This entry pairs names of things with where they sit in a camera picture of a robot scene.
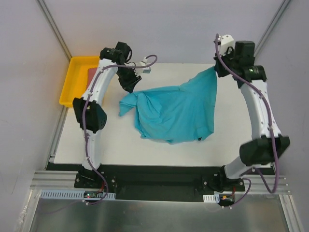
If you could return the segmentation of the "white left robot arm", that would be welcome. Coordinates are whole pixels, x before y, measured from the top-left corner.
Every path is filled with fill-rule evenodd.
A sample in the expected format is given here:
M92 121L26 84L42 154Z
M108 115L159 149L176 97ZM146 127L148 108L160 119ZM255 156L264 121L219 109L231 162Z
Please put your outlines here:
M99 161L101 130L107 122L107 114L102 108L103 98L112 78L117 75L123 90L131 93L141 76L135 68L127 68L126 64L132 57L132 49L123 42L118 42L115 48L104 48L100 52L98 67L80 98L73 99L73 109L77 122L84 132L85 159L82 172L86 174L85 182L91 188L101 185L102 176L94 170L101 165Z

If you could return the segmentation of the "cyan t shirt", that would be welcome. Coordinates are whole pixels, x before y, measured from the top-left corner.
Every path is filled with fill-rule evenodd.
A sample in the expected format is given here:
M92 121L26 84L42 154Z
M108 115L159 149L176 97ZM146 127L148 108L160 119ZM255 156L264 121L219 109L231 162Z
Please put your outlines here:
M135 110L142 139L169 144L203 141L214 133L217 75L214 67L179 86L136 91L119 102L119 116Z

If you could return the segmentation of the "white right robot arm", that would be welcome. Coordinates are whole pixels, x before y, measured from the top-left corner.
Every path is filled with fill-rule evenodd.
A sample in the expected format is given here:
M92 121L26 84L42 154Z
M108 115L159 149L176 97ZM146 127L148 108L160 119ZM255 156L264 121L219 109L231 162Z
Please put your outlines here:
M252 131L251 141L240 146L239 157L220 168L214 182L220 191L227 191L249 171L273 163L275 183L269 192L274 193L279 182L279 158L289 147L290 138L282 135L272 113L265 69L254 63L254 42L219 36L214 43L214 69L218 77L230 74L236 80L247 105Z

